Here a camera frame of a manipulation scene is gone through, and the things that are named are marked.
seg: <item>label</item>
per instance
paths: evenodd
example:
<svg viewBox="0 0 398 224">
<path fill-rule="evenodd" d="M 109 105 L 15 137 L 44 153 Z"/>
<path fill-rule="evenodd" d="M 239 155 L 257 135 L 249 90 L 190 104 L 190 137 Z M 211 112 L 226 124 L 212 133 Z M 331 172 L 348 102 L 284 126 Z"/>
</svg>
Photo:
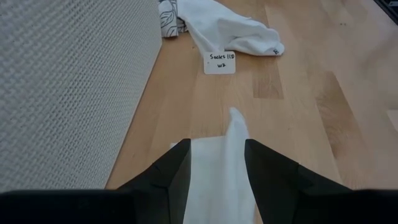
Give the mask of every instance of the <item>label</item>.
<svg viewBox="0 0 398 224">
<path fill-rule="evenodd" d="M 204 71 L 207 75 L 234 74 L 235 52 L 205 52 L 203 55 Z"/>
</svg>

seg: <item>white textured wall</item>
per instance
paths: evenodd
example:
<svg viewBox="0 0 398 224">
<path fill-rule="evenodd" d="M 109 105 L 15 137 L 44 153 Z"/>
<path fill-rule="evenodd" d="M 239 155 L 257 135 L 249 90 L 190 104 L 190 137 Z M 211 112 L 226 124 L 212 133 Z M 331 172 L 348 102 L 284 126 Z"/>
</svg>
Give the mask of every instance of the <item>white textured wall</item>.
<svg viewBox="0 0 398 224">
<path fill-rule="evenodd" d="M 103 188 L 161 45 L 156 0 L 0 0 L 0 191 Z"/>
</svg>

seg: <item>white label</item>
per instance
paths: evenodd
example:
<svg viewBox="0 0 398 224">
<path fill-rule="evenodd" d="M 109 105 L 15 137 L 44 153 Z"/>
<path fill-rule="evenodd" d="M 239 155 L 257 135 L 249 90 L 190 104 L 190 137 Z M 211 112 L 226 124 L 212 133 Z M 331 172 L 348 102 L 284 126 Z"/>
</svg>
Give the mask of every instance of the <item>white label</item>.
<svg viewBox="0 0 398 224">
<path fill-rule="evenodd" d="M 205 74 L 234 74 L 235 52 L 205 52 L 203 65 Z"/>
</svg>

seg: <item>wooden floor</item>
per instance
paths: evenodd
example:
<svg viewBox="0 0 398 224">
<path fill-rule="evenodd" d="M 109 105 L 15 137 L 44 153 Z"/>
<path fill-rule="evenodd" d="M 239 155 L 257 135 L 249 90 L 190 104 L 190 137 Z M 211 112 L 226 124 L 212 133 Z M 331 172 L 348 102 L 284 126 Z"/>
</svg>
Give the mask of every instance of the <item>wooden floor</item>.
<svg viewBox="0 0 398 224">
<path fill-rule="evenodd" d="M 236 74 L 204 75 L 189 34 L 164 40 L 107 188 L 182 138 L 220 136 L 228 108 L 252 138 L 360 189 L 398 188 L 398 26 L 372 0 L 222 0 L 276 29 L 281 57 L 237 53 Z"/>
</svg>

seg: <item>black and white patterned cloth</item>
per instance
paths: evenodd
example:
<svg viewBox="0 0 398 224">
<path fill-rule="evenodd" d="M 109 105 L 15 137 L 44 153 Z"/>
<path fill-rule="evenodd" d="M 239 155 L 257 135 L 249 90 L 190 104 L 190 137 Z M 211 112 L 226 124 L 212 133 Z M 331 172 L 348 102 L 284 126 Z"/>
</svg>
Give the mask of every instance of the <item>black and white patterned cloth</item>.
<svg viewBox="0 0 398 224">
<path fill-rule="evenodd" d="M 159 0 L 160 28 L 162 37 L 176 37 L 178 33 L 186 32 L 184 21 L 177 17 L 177 0 Z"/>
</svg>

